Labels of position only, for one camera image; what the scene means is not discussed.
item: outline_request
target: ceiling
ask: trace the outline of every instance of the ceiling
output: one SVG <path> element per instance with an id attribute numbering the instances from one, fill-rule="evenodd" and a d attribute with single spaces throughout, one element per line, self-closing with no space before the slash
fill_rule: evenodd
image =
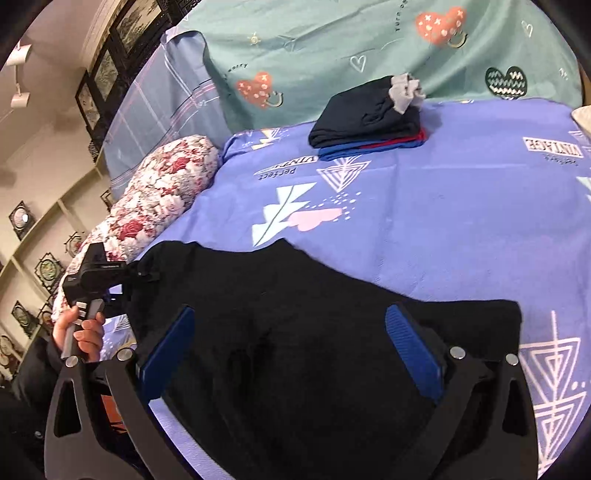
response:
<path id="1" fill-rule="evenodd" d="M 78 128 L 82 117 L 73 107 L 85 69 L 82 49 L 102 2 L 53 0 L 29 27 L 22 43 L 33 46 L 18 67 L 21 90 L 31 93 L 27 108 L 11 111 L 14 67 L 0 70 L 0 164 L 49 122 Z"/>

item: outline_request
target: stack of folded clothes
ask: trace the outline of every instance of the stack of folded clothes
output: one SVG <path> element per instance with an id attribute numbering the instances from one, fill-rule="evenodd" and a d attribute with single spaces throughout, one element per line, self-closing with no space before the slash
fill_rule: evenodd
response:
<path id="1" fill-rule="evenodd" d="M 332 97 L 312 128 L 320 160 L 412 148 L 426 140 L 420 82 L 408 73 L 372 80 Z"/>

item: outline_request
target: spotlight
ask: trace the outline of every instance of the spotlight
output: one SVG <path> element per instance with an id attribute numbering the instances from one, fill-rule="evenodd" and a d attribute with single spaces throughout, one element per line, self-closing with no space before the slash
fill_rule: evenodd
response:
<path id="1" fill-rule="evenodd" d="M 29 97 L 31 94 L 29 92 L 17 92 L 12 96 L 12 101 L 10 102 L 10 108 L 26 108 L 29 103 Z"/>
<path id="2" fill-rule="evenodd" d="M 23 45 L 21 46 L 21 42 L 17 43 L 17 46 L 14 47 L 12 53 L 8 56 L 8 60 L 6 61 L 6 66 L 12 67 L 16 65 L 23 65 L 31 52 L 30 45 Z"/>

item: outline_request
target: metal rivet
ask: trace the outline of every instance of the metal rivet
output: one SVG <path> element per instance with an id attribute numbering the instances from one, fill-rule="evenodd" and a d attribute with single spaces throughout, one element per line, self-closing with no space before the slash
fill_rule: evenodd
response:
<path id="1" fill-rule="evenodd" d="M 121 362 L 125 362 L 129 360 L 134 354 L 134 351 L 131 348 L 123 348 L 117 352 L 117 360 Z"/>
<path id="2" fill-rule="evenodd" d="M 461 346 L 453 346 L 450 348 L 449 354 L 456 360 L 461 360 L 466 356 L 466 351 Z"/>
<path id="3" fill-rule="evenodd" d="M 75 367 L 76 365 L 78 365 L 78 357 L 77 356 L 72 355 L 66 359 L 66 366 L 67 367 L 71 368 L 71 367 Z"/>
<path id="4" fill-rule="evenodd" d="M 519 358 L 514 353 L 508 353 L 507 356 L 505 357 L 505 360 L 507 360 L 507 363 L 509 365 L 513 365 L 513 366 L 516 366 L 519 363 Z"/>

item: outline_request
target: floral pillow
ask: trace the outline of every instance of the floral pillow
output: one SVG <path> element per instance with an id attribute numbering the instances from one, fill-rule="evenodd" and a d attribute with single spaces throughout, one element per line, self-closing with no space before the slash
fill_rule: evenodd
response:
<path id="1" fill-rule="evenodd" d="M 171 223 L 190 208 L 218 168 L 217 149 L 201 135 L 175 140 L 157 148 L 138 166 L 121 199 L 109 216 L 84 240 L 66 269 L 78 271 L 88 245 L 105 244 L 107 258 L 128 261 L 136 257 Z M 68 308 L 61 279 L 52 320 Z"/>

